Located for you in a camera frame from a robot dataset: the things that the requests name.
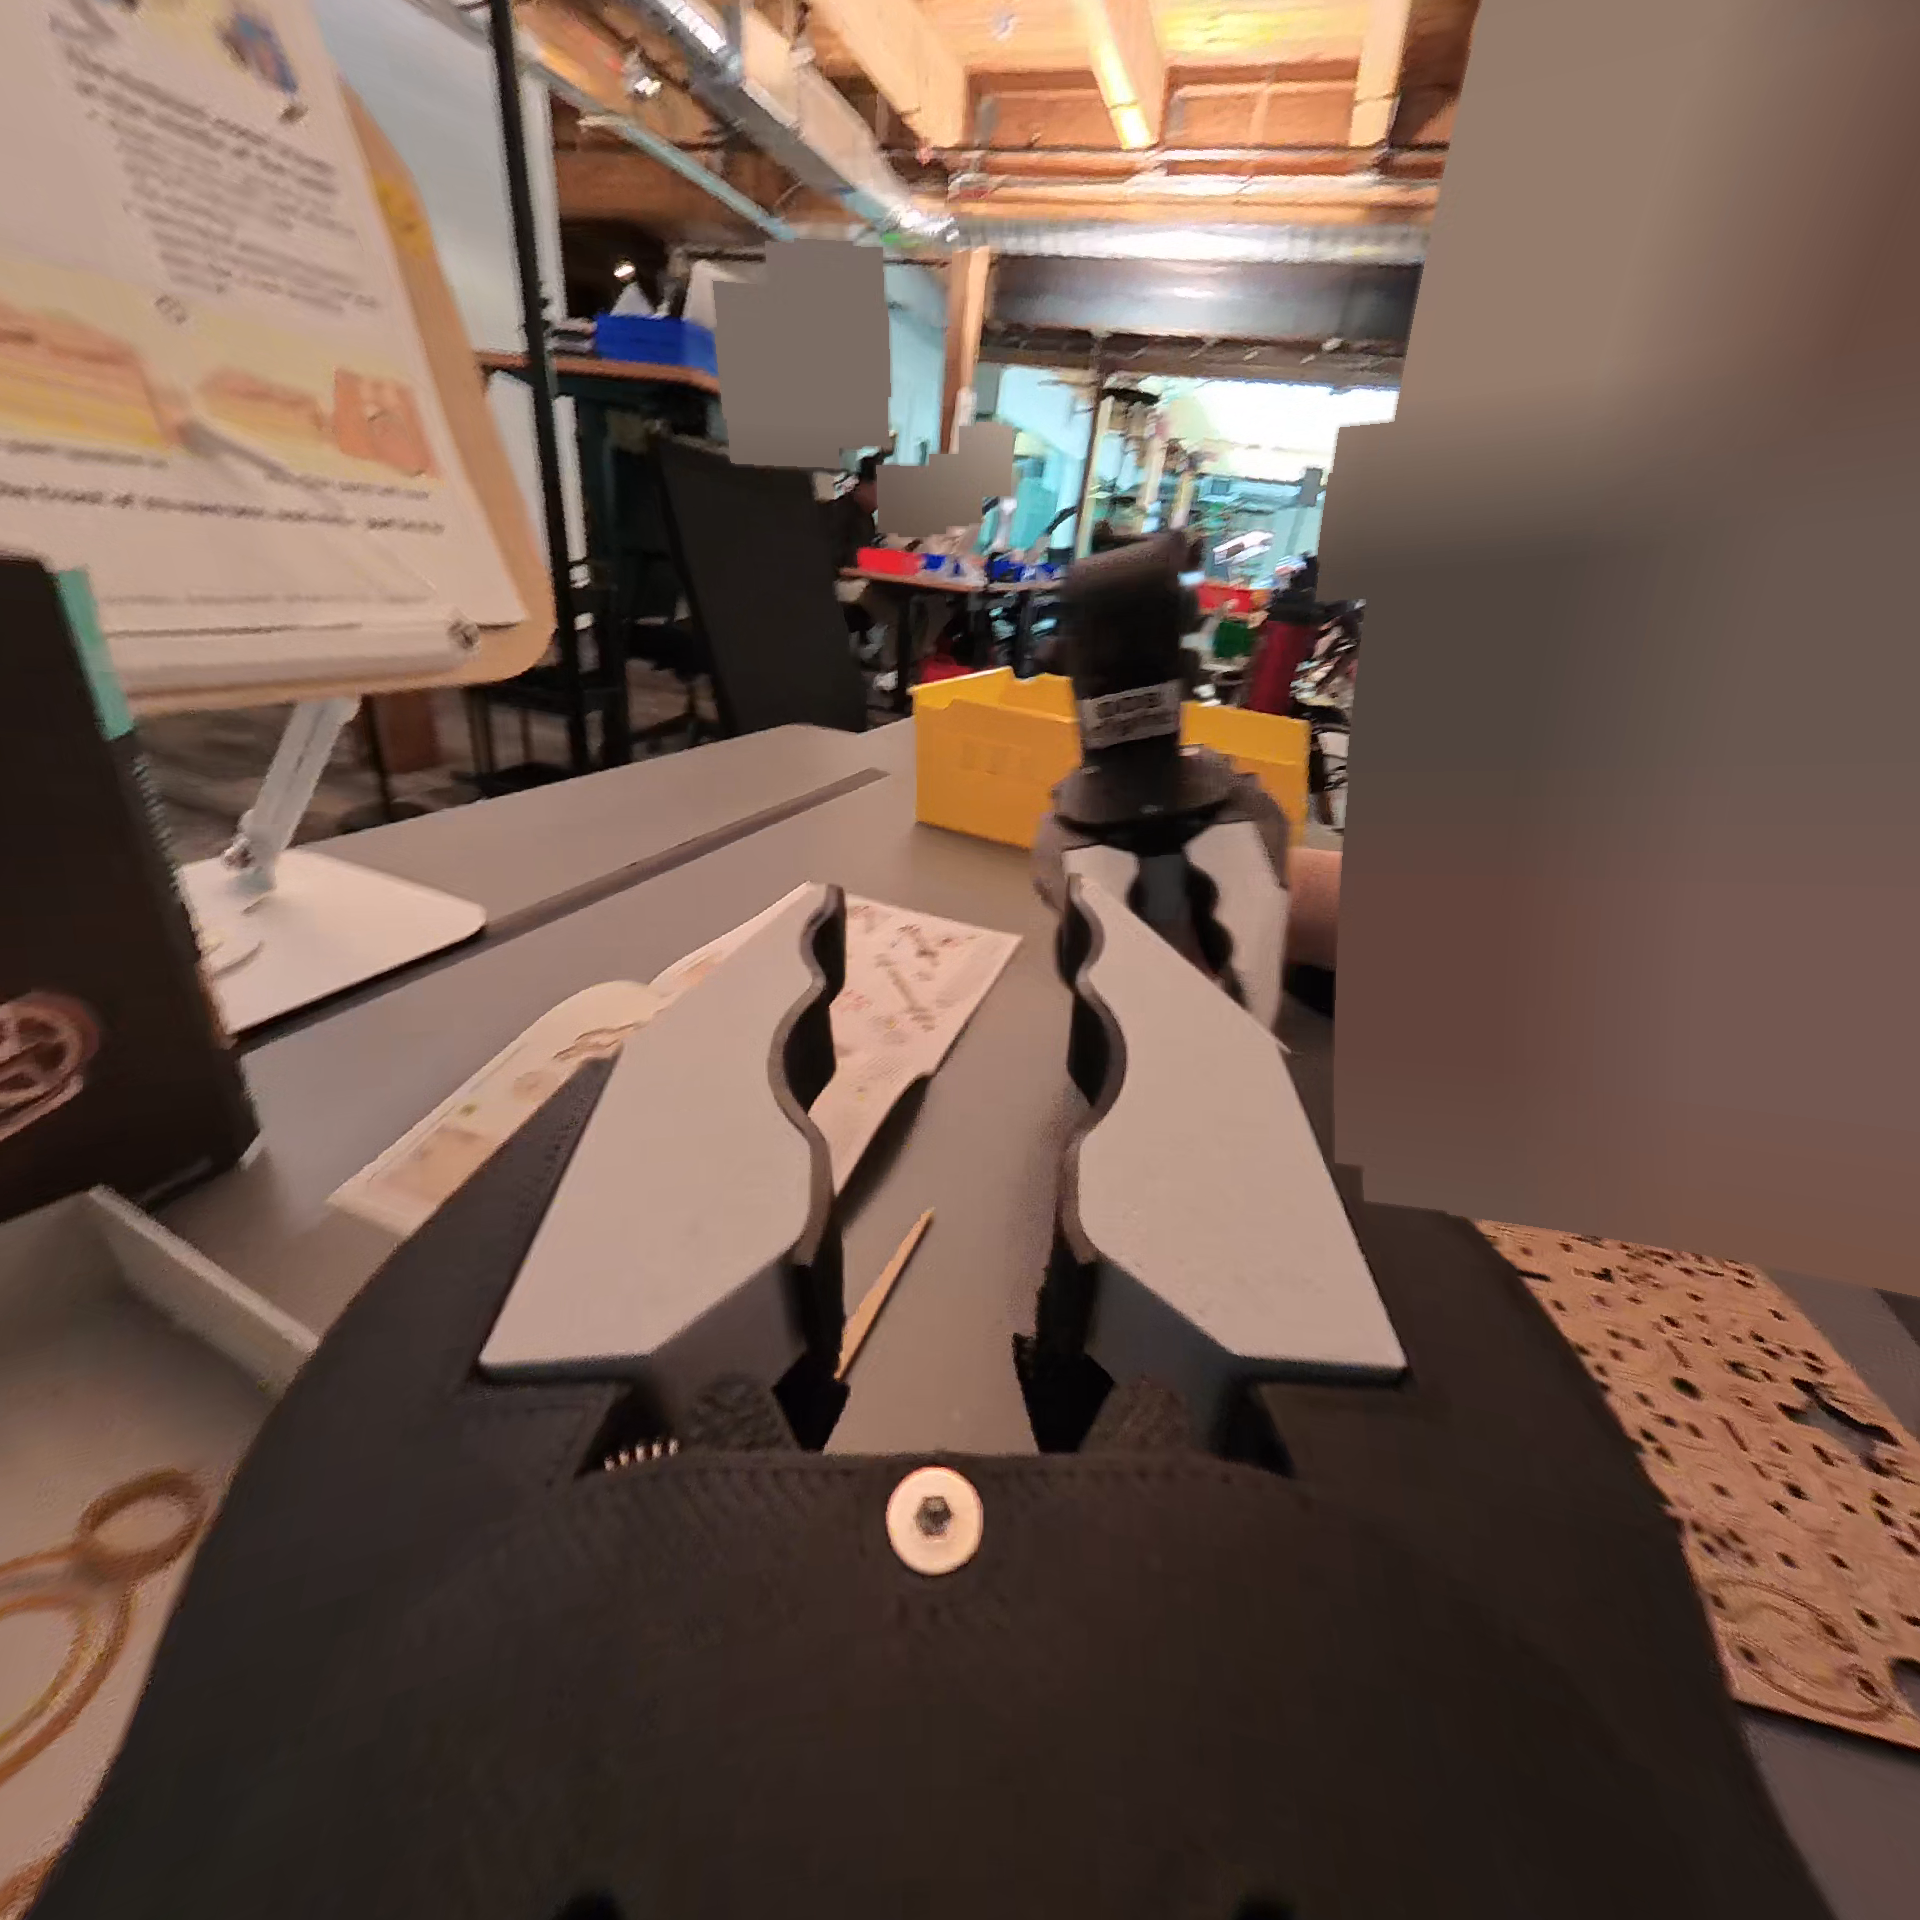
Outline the black metal pole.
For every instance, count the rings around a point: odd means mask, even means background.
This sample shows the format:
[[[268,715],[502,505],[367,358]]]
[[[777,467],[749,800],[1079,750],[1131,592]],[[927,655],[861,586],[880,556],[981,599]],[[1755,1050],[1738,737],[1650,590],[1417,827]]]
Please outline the black metal pole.
[[[541,518],[547,549],[547,575],[555,608],[555,654],[564,709],[564,733],[572,773],[588,773],[590,716],[586,698],[586,665],[573,595],[573,551],[564,505],[564,464],[558,420],[558,382],[547,349],[547,309],[542,299],[539,231],[534,211],[534,178],[527,157],[527,125],[521,112],[520,40],[513,1],[485,1],[494,85],[498,102],[501,152],[513,211],[513,247],[520,278],[520,323],[523,334],[523,383],[534,400],[534,435],[541,468]]]

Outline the wooden document board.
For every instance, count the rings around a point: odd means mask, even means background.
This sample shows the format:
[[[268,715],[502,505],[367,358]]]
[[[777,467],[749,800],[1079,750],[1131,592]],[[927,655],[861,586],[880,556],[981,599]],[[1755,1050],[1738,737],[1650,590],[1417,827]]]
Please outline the wooden document board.
[[[421,329],[421,347],[454,445],[460,452],[468,486],[494,532],[498,556],[520,595],[521,621],[502,626],[485,626],[466,659],[429,675],[373,677],[369,670],[362,670],[355,677],[306,682],[269,679],[263,683],[216,683],[185,690],[137,688],[133,690],[133,713],[137,716],[259,708],[349,692],[383,698],[501,683],[539,665],[555,633],[558,621],[545,545],[494,415],[486,382],[489,367],[468,340],[460,306],[442,270],[442,256],[421,191],[403,157],[349,82],[340,82],[340,92],[369,178],[383,204],[387,234],[396,251],[396,268]]]

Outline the yellow plastic bin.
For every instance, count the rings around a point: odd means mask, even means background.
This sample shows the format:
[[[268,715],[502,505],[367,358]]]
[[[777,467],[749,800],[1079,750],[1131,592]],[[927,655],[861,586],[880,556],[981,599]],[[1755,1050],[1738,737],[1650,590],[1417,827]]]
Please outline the yellow plastic bin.
[[[1066,677],[1019,679],[1009,668],[937,679],[914,690],[915,817],[1029,852],[1052,789],[1080,761]],[[1283,809],[1292,842],[1309,832],[1309,725],[1184,703],[1184,743],[1224,754]]]

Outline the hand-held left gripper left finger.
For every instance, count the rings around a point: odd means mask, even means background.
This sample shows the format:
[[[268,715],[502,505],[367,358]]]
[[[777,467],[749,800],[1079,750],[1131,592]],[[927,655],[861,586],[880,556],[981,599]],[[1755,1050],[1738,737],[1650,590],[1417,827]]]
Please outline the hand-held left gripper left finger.
[[[838,1398],[842,1233],[810,1111],[845,941],[842,887],[807,881],[625,1042],[480,1348],[486,1379]]]

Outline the printed instruction sheet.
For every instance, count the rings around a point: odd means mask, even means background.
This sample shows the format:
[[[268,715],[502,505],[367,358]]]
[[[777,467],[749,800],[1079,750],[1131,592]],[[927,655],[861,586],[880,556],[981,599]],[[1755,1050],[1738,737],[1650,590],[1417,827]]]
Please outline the printed instruction sheet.
[[[466,668],[527,612],[309,5],[2,7],[5,551],[135,695]]]

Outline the white box tray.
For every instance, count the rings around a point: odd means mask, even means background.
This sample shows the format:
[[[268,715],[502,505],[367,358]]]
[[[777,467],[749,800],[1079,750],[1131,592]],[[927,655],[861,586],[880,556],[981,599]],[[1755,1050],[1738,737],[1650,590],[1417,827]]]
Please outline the white box tray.
[[[27,1914],[316,1333],[94,1189],[2,1233],[2,1880]]]

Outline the blue storage bin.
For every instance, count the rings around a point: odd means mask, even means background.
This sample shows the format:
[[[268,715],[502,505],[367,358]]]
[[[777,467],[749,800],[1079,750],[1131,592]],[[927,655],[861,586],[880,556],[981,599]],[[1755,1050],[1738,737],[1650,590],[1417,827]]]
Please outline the blue storage bin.
[[[598,355],[632,367],[673,367],[718,378],[718,340],[707,323],[685,315],[610,310],[593,320]]]

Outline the silver ventilation duct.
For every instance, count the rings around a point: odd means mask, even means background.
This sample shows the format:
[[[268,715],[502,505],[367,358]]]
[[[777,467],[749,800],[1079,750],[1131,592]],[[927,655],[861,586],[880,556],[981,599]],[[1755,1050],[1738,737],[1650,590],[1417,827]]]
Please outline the silver ventilation duct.
[[[770,157],[882,243],[962,245],[960,222],[914,195],[878,135],[755,5],[613,1],[590,12],[625,40],[625,65],[648,69],[706,112],[723,148]]]

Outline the black product box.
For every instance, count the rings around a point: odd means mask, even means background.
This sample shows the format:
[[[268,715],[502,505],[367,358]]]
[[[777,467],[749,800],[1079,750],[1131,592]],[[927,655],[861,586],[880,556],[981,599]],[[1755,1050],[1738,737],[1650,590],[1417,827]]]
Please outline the black product box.
[[[2,564],[2,1217],[88,1189],[153,1204],[259,1121],[60,578]]]

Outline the laser-cut wooden parts sheet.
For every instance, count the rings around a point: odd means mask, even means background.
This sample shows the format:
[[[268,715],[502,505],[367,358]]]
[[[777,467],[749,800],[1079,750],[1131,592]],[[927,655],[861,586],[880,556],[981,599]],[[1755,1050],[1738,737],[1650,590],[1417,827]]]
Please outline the laser-cut wooden parts sheet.
[[[1915,1435],[1755,1267],[1482,1221],[1612,1407],[1748,1707],[1919,1750]]]

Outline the illustrated instruction booklet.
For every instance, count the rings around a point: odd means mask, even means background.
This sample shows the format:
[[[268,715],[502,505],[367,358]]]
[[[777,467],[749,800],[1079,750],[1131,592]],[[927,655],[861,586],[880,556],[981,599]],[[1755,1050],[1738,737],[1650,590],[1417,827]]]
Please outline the illustrated instruction booklet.
[[[794,888],[648,984],[602,981],[564,997],[328,1202],[396,1237],[419,1231],[579,1067],[619,1055],[797,899]],[[831,1006],[835,1067],[810,1109],[838,1191],[897,1101],[943,1063],[1018,948],[1015,933],[847,895],[845,978]]]

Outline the white board stand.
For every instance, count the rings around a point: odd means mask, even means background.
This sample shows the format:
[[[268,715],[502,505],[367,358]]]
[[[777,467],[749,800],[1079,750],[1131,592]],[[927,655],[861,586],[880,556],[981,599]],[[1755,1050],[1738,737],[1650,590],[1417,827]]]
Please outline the white board stand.
[[[225,852],[177,869],[203,978],[230,1038],[486,932],[489,914],[469,899],[295,847],[295,829],[356,708],[356,698],[298,703]]]

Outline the black upright panel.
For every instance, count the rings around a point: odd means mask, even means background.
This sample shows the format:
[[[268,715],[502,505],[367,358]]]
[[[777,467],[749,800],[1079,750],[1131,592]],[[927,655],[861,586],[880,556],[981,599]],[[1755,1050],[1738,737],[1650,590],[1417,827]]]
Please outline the black upright panel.
[[[864,733],[868,695],[810,474],[661,438],[666,532],[724,736]]]

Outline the thin wooden stick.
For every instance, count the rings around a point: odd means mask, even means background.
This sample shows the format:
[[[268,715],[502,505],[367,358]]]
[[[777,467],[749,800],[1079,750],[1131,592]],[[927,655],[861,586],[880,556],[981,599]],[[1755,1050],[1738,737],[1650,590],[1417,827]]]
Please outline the thin wooden stick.
[[[878,1273],[875,1283],[867,1288],[853,1313],[847,1315],[842,1329],[840,1355],[835,1365],[835,1379],[845,1381],[853,1378],[856,1359],[861,1355],[868,1336],[875,1329],[875,1323],[882,1315],[895,1288],[900,1284],[902,1275],[906,1273],[914,1255],[919,1251],[921,1242],[924,1241],[929,1227],[934,1221],[934,1209],[924,1209],[906,1235],[902,1235],[900,1244],[890,1255],[888,1264]]]

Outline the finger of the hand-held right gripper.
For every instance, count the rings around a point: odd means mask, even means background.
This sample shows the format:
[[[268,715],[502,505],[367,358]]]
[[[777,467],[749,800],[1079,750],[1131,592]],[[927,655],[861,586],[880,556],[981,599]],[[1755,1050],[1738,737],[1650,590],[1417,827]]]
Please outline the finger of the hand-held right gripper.
[[[1290,891],[1257,826],[1211,826],[1184,847],[1203,968],[1275,1036],[1283,1006]]]
[[[1100,887],[1136,914],[1165,914],[1165,853],[1138,853],[1113,845],[1070,847],[1059,859],[1059,895],[1075,885]]]

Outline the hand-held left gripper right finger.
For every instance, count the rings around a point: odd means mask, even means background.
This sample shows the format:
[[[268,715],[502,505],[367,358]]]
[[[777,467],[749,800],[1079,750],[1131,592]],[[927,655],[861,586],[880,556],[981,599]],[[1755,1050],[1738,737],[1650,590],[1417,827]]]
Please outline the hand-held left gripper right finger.
[[[1390,1385],[1407,1353],[1283,1044],[1121,894],[1072,874],[1070,1076],[1045,1353],[1237,1397]]]

